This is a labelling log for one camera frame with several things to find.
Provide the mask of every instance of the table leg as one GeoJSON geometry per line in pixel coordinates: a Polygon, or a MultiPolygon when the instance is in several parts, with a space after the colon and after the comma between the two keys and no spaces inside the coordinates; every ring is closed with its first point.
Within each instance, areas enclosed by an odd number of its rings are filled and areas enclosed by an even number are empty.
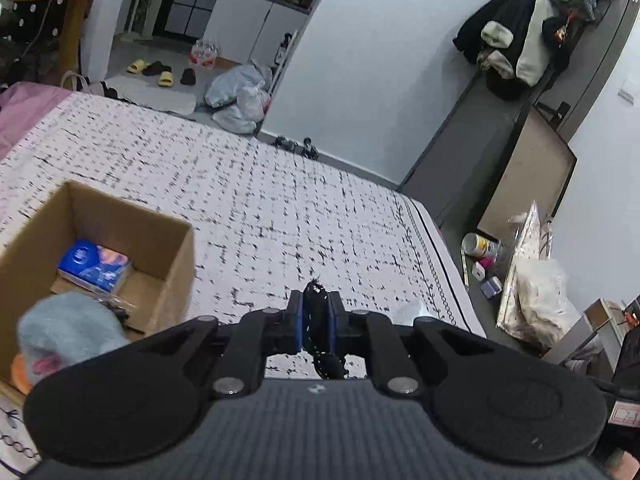
{"type": "Polygon", "coordinates": [[[60,77],[67,71],[78,71],[78,43],[82,33],[82,21],[87,0],[68,0],[66,4],[65,23],[60,35],[60,58],[58,71],[60,77]]]}

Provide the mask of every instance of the metal screw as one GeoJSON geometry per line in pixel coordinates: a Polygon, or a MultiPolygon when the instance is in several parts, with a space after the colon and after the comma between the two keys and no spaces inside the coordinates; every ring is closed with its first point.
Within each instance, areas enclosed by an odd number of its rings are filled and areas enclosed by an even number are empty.
{"type": "Polygon", "coordinates": [[[411,377],[394,377],[386,387],[396,394],[412,394],[418,389],[418,381],[411,377]]]}
{"type": "Polygon", "coordinates": [[[223,395],[233,395],[244,388],[244,383],[236,377],[220,377],[213,383],[213,389],[223,395]]]}

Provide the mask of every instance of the white cloth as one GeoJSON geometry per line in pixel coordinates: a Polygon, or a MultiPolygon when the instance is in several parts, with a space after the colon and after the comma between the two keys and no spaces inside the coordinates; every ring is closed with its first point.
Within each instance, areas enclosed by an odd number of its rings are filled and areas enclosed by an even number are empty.
{"type": "Polygon", "coordinates": [[[513,79],[514,71],[513,66],[509,62],[509,60],[504,57],[504,54],[499,50],[494,50],[491,54],[489,54],[483,64],[487,64],[488,66],[492,66],[495,68],[496,72],[500,74],[502,79],[513,79]]]}
{"type": "MultiPolygon", "coordinates": [[[[434,316],[484,335],[423,206],[256,139],[74,92],[0,162],[5,178],[15,184],[0,196],[8,202],[0,244],[68,179],[190,222],[188,317],[238,322],[254,309],[285,308],[292,289],[319,278],[347,310],[392,317],[421,300],[434,316]]],[[[364,374],[362,362],[348,364],[364,374]]],[[[274,356],[267,372],[317,377],[304,354],[274,356]]]]}
{"type": "Polygon", "coordinates": [[[513,41],[513,33],[504,25],[493,21],[484,26],[480,37],[487,45],[494,48],[508,48],[513,41]]]}
{"type": "Polygon", "coordinates": [[[549,64],[549,53],[542,40],[542,23],[554,16],[550,0],[536,0],[522,53],[516,63],[516,77],[535,86],[549,64]]]}

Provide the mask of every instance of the black coat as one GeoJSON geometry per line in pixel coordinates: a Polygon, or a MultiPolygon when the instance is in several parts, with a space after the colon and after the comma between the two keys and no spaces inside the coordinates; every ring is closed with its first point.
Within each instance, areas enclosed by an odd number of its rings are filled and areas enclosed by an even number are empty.
{"type": "Polygon", "coordinates": [[[478,54],[486,46],[480,38],[482,29],[490,21],[498,22],[513,33],[511,45],[500,51],[515,69],[527,37],[535,4],[536,0],[491,0],[466,20],[453,44],[465,55],[469,63],[476,64],[478,54]]]}

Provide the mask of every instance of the small box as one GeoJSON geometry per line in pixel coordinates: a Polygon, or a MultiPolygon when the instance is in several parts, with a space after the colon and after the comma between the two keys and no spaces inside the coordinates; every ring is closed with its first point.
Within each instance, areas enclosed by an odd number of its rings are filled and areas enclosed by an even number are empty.
{"type": "Polygon", "coordinates": [[[480,290],[482,290],[484,296],[490,300],[492,297],[502,292],[502,283],[497,276],[494,276],[480,285],[480,290]]]}
{"type": "Polygon", "coordinates": [[[58,274],[91,292],[116,294],[131,269],[129,258],[89,240],[78,240],[58,264],[58,274]]]}
{"type": "Polygon", "coordinates": [[[134,308],[125,334],[132,340],[183,321],[194,276],[193,229],[187,222],[65,182],[31,216],[0,254],[0,392],[17,404],[10,384],[20,316],[52,293],[83,289],[58,275],[76,240],[126,254],[131,268],[118,297],[134,308]]]}
{"type": "Polygon", "coordinates": [[[471,274],[479,282],[484,280],[484,276],[485,276],[484,267],[480,265],[480,262],[474,263],[474,266],[471,267],[471,274]]]}

